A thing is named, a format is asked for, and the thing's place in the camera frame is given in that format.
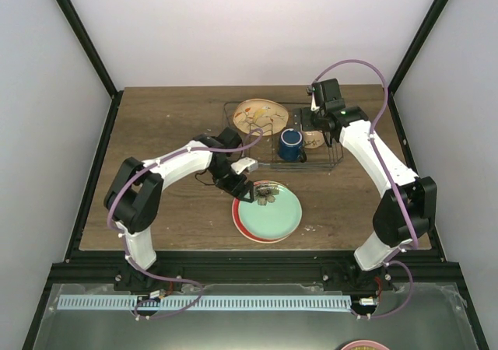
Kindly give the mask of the green-rimmed plate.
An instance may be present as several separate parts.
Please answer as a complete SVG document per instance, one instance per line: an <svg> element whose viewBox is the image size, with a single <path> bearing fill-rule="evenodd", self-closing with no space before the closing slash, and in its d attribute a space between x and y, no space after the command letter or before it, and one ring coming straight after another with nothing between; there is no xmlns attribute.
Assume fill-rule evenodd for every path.
<svg viewBox="0 0 498 350"><path fill-rule="evenodd" d="M272 180L255 182L254 202L240 201L238 212L246 229L265 239L289 236L302 218L298 197L285 185Z"/></svg>

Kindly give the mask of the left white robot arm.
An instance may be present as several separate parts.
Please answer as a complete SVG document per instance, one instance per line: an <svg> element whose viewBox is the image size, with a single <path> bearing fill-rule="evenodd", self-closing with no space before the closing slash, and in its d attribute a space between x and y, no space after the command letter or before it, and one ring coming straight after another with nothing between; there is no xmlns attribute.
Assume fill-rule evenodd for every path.
<svg viewBox="0 0 498 350"><path fill-rule="evenodd" d="M258 168L258 161L243 157L230 159L261 141L263 131L252 142L243 142L238 132L225 128L217 136L201 134L183 147L154 159L127 158L120 166L105 198L107 225L124 241L124 259L134 268L132 282L143 291L153 289L159 272L153 267L151 225L161 196L170 185L194 173L210 172L213 185L239 201L254 201L254 183L245 173Z"/></svg>

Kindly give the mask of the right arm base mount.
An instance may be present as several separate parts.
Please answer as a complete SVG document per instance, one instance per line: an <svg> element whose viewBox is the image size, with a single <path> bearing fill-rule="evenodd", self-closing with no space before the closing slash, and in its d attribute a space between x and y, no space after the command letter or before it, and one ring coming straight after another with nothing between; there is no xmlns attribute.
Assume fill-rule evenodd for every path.
<svg viewBox="0 0 498 350"><path fill-rule="evenodd" d="M342 292L376 292L389 290L392 284L384 278L384 270L362 271L349 263L331 262L321 266L324 287Z"/></svg>

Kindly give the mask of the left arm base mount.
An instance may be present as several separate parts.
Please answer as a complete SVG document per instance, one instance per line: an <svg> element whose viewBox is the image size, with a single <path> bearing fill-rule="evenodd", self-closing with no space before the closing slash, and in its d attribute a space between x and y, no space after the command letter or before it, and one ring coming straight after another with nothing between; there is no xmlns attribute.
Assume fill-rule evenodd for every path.
<svg viewBox="0 0 498 350"><path fill-rule="evenodd" d="M144 275L131 265L121 266L115 277L114 290L117 292L131 292L132 294L146 294L156 290L165 290L167 293L179 291L182 284L179 282L165 282Z"/></svg>

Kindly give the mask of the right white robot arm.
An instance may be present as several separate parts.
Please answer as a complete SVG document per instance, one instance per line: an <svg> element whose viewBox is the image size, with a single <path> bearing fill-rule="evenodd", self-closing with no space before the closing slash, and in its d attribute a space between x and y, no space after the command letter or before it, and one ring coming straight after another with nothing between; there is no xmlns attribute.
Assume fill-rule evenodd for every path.
<svg viewBox="0 0 498 350"><path fill-rule="evenodd" d="M345 271L348 285L365 289L373 270L396 254L416 249L419 238L432 227L437 185L408 168L381 140L372 122L358 106L348 107L337 79L307 87L310 106L296 112L301 131L319 131L326 145L337 142L365 169L381 201L372 219L373 233L354 252L356 263Z"/></svg>

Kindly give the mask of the cream ceramic bowl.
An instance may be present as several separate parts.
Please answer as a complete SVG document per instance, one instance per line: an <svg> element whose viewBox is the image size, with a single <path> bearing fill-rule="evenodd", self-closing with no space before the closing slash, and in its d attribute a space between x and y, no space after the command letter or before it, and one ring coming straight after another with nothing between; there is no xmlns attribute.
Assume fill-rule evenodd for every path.
<svg viewBox="0 0 498 350"><path fill-rule="evenodd" d="M302 134L305 149L316 149L324 144L324 136L320 131L303 131Z"/></svg>

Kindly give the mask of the dark blue ceramic mug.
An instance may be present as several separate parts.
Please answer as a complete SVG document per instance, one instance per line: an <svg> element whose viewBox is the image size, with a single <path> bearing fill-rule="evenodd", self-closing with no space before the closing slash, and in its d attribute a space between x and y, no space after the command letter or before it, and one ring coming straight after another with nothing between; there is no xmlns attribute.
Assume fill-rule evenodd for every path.
<svg viewBox="0 0 498 350"><path fill-rule="evenodd" d="M303 146L303 134L293 128L283 130L279 137L278 155L286 162L305 163L307 154Z"/></svg>

